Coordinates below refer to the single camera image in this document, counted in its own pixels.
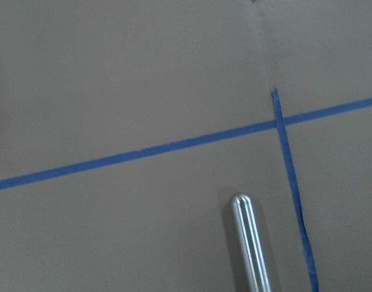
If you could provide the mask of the steel muddler black tip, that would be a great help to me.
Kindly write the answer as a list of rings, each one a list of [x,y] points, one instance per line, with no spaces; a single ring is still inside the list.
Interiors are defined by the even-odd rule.
[[[249,290],[271,291],[252,200],[247,194],[238,193],[231,205]]]

